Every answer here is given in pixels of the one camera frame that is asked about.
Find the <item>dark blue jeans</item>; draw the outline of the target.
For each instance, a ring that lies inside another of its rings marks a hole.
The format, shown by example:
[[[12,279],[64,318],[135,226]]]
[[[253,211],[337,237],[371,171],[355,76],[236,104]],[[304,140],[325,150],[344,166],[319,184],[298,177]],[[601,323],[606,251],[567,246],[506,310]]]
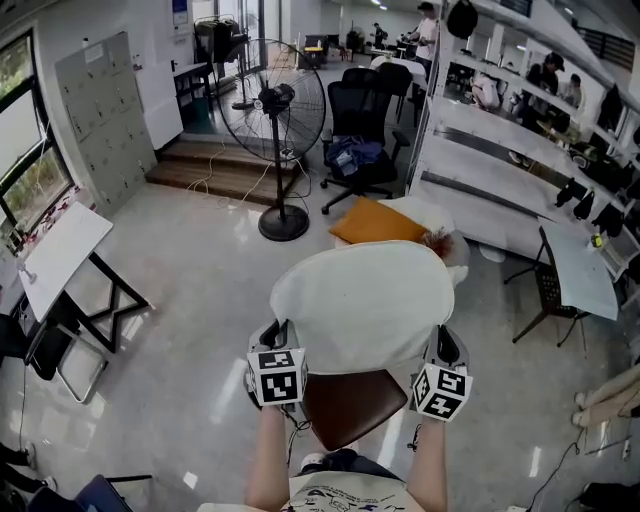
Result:
[[[359,473],[400,481],[400,478],[388,469],[350,448],[341,448],[326,454],[320,463],[320,470]]]

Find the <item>wooden chair with brown seat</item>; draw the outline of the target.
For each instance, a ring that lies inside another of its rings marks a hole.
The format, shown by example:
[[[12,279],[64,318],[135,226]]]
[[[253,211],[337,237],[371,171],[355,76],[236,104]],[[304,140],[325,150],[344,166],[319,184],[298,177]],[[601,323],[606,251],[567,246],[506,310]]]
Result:
[[[302,411],[328,451],[343,448],[389,420],[408,401],[386,370],[308,377]]]

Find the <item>black pedestal fan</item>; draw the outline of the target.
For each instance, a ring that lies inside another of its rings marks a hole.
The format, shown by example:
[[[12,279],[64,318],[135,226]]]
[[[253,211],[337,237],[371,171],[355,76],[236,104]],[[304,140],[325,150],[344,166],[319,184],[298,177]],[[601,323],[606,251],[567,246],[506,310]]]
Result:
[[[310,219],[288,202],[287,192],[324,128],[324,86],[308,59],[279,40],[237,36],[226,61],[236,65],[239,86],[236,97],[220,103],[223,122],[237,143],[275,173],[275,204],[259,217],[258,230],[274,242],[296,240]]]

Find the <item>white table with black legs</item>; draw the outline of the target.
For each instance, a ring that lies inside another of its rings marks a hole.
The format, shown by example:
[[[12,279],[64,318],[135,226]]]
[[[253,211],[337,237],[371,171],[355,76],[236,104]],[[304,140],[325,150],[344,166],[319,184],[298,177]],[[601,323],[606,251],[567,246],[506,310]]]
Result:
[[[44,322],[60,302],[101,345],[116,353],[120,320],[148,308],[150,303],[96,252],[112,229],[111,221],[81,203],[73,203],[31,250],[19,277],[37,322]],[[108,306],[90,315],[66,291],[85,262],[110,282]]]

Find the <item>white printed t-shirt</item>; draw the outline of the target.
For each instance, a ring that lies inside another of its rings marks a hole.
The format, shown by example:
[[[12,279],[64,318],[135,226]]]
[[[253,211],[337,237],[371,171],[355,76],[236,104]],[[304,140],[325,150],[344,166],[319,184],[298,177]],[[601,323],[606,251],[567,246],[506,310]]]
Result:
[[[197,512],[435,512],[438,496],[403,482],[358,472],[316,472],[289,479],[286,472],[254,471],[242,504],[205,503]]]

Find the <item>white metal shelf rack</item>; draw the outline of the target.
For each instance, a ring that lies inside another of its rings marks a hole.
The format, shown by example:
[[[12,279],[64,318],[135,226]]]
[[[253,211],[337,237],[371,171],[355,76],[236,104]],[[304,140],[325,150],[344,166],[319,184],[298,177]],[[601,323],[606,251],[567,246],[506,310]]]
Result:
[[[467,40],[447,29],[456,1],[441,2],[409,193],[446,209],[465,238],[527,258],[541,244],[539,217],[587,236],[613,226],[607,261],[625,266],[640,255],[640,102],[547,0],[532,0],[526,14],[470,0],[479,17]],[[526,80],[550,52],[564,59],[556,95]],[[479,72],[497,84],[495,112],[472,100]],[[579,110],[562,98],[572,74],[581,78]],[[540,134],[522,126],[525,91],[549,104]]]

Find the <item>white round seat cushion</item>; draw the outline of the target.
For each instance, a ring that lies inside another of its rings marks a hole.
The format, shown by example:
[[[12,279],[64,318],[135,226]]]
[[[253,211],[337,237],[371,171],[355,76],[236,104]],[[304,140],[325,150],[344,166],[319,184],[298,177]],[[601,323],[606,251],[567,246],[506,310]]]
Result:
[[[418,357],[454,304],[442,260],[408,241],[315,254],[284,274],[270,297],[317,375],[376,371]]]

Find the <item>orange pillow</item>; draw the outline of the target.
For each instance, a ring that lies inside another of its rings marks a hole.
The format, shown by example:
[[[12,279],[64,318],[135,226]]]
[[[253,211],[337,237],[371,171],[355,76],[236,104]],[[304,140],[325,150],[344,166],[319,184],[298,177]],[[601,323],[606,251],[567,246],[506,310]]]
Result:
[[[347,244],[384,241],[410,241],[420,243],[429,229],[420,216],[415,220],[413,207],[422,209],[414,199],[403,197],[373,200],[360,197],[330,229],[329,233]]]

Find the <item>grey metal lockers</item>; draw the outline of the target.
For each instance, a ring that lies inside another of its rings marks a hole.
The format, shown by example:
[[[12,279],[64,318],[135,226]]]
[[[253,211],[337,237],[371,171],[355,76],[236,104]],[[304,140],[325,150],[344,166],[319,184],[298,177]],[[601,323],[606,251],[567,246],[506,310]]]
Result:
[[[113,214],[157,165],[128,34],[119,32],[69,55],[55,64],[55,72],[96,201]]]

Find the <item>blue chair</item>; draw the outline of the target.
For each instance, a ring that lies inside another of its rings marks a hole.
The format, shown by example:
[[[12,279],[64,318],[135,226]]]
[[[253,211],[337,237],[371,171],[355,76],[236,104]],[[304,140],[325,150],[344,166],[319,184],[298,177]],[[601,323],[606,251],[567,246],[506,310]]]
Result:
[[[115,485],[139,481],[137,476],[105,477],[96,475],[86,484],[73,501],[84,511],[94,507],[96,512],[134,512]]]

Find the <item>black office chair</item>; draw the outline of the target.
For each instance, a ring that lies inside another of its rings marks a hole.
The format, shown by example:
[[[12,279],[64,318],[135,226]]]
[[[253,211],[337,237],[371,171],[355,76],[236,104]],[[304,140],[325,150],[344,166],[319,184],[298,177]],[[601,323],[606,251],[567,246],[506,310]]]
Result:
[[[386,150],[385,122],[392,94],[377,79],[365,82],[335,81],[328,85],[327,94],[331,107],[333,126],[321,135],[324,165],[329,174],[320,182],[325,189],[330,185],[343,191],[321,207],[321,213],[328,215],[332,206],[351,196],[369,193],[383,195],[390,199],[393,193],[383,186],[398,177],[396,161],[398,154],[410,146],[410,141],[402,132],[393,130],[393,150]],[[366,140],[380,142],[383,153],[374,163],[360,167],[352,176],[344,177],[332,170],[325,160],[325,152],[333,136],[360,135]]]

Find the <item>black framed window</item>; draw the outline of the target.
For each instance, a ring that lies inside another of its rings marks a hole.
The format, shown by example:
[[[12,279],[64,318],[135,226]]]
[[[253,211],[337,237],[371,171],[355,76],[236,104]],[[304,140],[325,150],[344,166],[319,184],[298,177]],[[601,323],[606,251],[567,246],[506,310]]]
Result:
[[[74,186],[39,84],[33,30],[0,46],[0,224],[30,232]]]

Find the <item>black cantilever chair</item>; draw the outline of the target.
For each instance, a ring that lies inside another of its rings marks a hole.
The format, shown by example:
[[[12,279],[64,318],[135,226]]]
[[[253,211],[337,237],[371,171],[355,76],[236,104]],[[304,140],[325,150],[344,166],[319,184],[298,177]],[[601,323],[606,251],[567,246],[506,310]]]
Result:
[[[68,357],[76,348],[88,351],[97,359],[97,366],[85,391],[74,388],[63,373]],[[44,320],[37,328],[23,362],[26,367],[33,367],[36,374],[45,381],[51,381],[57,375],[74,400],[80,404],[86,404],[92,398],[109,364],[104,354],[88,340],[52,319]]]

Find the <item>dried reddish flower bunch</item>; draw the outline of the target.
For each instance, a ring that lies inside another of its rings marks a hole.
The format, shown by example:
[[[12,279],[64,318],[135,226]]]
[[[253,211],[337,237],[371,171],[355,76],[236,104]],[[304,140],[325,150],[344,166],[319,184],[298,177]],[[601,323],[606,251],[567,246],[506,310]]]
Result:
[[[427,229],[421,242],[435,252],[441,259],[445,259],[453,248],[454,242],[451,234],[445,228],[438,230]]]

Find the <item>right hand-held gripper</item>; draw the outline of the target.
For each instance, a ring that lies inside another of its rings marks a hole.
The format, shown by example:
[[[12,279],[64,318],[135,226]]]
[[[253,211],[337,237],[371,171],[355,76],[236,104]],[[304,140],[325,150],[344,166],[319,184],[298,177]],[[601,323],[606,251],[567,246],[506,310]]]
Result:
[[[468,402],[473,386],[466,346],[446,326],[438,327],[424,365],[412,384],[413,408],[426,417],[451,422]]]

